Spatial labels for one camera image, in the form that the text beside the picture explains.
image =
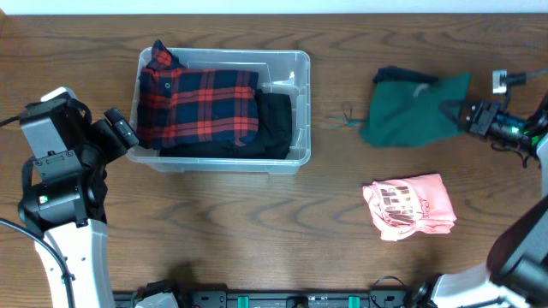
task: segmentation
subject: green connector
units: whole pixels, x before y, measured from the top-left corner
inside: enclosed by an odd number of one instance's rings
[[[238,297],[238,308],[249,308],[249,298],[247,296]]]
[[[360,308],[360,298],[357,296],[348,297],[348,308]]]

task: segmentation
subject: plaid shirt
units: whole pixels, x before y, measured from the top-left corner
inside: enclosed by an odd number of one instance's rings
[[[251,142],[259,129],[258,78],[247,71],[185,68],[157,40],[139,77],[140,145],[160,150],[213,140]]]

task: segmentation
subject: cable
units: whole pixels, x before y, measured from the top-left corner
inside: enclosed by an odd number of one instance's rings
[[[405,287],[405,284],[401,280],[397,279],[397,277],[387,275],[387,276],[383,276],[383,277],[378,278],[378,280],[375,281],[375,283],[373,283],[373,285],[371,286],[371,289],[369,289],[369,293],[372,294],[373,289],[377,286],[377,284],[379,284],[382,281],[389,280],[389,279],[398,281],[402,284],[403,287]],[[377,308],[382,308],[381,306],[379,306],[377,304],[377,296],[371,295],[371,301],[375,304],[375,306],[377,306]],[[405,303],[402,303],[401,305],[394,305],[394,307],[403,307],[404,305],[405,305]]]
[[[523,156],[523,154],[521,154],[520,151],[518,150],[515,150],[515,149],[512,149],[511,147],[509,147],[508,145],[501,145],[502,147],[497,147],[497,144],[494,144],[492,143],[491,144],[491,149],[494,150],[494,151],[511,151],[515,154],[517,154],[517,156],[520,157],[521,159],[521,166],[526,169],[527,168],[527,161],[529,160],[529,158],[531,157],[530,155],[527,155],[527,156]]]
[[[508,87],[506,90],[506,99],[504,99],[503,107],[501,108],[501,111],[504,112],[508,108],[508,105],[510,104],[510,99],[512,98],[512,88]]]
[[[53,249],[53,247],[51,247],[44,240],[40,239],[40,237],[34,234],[32,231],[3,218],[0,218],[0,224],[6,227],[10,227],[28,236],[29,238],[39,243],[47,252],[50,253],[50,255],[57,261],[57,264],[59,264],[59,267],[61,268],[61,273],[62,273],[61,278],[64,280],[64,285],[65,285],[65,288],[67,289],[68,308],[75,308],[76,305],[74,303],[74,294],[72,292],[73,276],[69,273],[69,269],[67,268],[67,265],[65,264],[63,258],[59,256],[59,254]]]
[[[12,117],[10,117],[10,118],[4,120],[4,121],[0,121],[0,127],[2,127],[2,126],[4,126],[4,125],[8,125],[8,124],[10,124],[12,121],[17,121],[17,120],[19,120],[19,119],[20,119],[20,117],[19,117],[18,115],[16,115],[16,116],[12,116]]]
[[[486,306],[489,306],[489,305],[496,305],[496,304],[501,305],[501,304],[504,304],[504,303],[506,303],[506,298],[498,297],[496,299],[488,300],[488,301],[478,303],[478,304],[459,306],[458,308],[480,308],[480,307],[486,307]]]
[[[532,72],[532,73],[527,73],[527,78],[528,79],[536,78],[536,77],[539,77],[540,75],[543,75],[543,74],[548,74],[548,68],[541,69],[540,71],[536,71],[536,72]]]
[[[23,185],[23,194],[27,193],[33,185],[33,169],[35,160],[35,157],[28,158],[23,165],[23,168],[21,168],[21,184]]]

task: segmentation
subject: wood grain surface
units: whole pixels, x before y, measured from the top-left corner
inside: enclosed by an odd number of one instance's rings
[[[295,176],[162,174],[123,157],[108,166],[109,268],[115,290],[176,278],[234,289],[368,288],[382,275],[416,284],[480,264],[540,196],[537,163],[468,136],[419,149],[373,149],[330,116],[366,116],[378,68],[474,75],[548,66],[546,15],[10,16],[0,28],[0,117],[70,86],[94,117],[129,117],[140,52],[167,46],[304,50],[312,59],[312,158]],[[548,76],[515,91],[532,114]],[[0,129],[0,216],[19,222],[21,166],[31,151],[16,123]],[[450,234],[379,239],[361,187],[427,173],[444,179],[458,217]],[[0,232],[1,306],[50,307],[33,243]]]

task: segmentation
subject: green cloth bag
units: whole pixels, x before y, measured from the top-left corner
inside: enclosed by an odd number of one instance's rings
[[[379,82],[361,137],[374,147],[418,147],[462,133],[439,105],[463,100],[471,74],[440,79],[433,84],[410,81]],[[453,109],[458,117],[459,109]]]

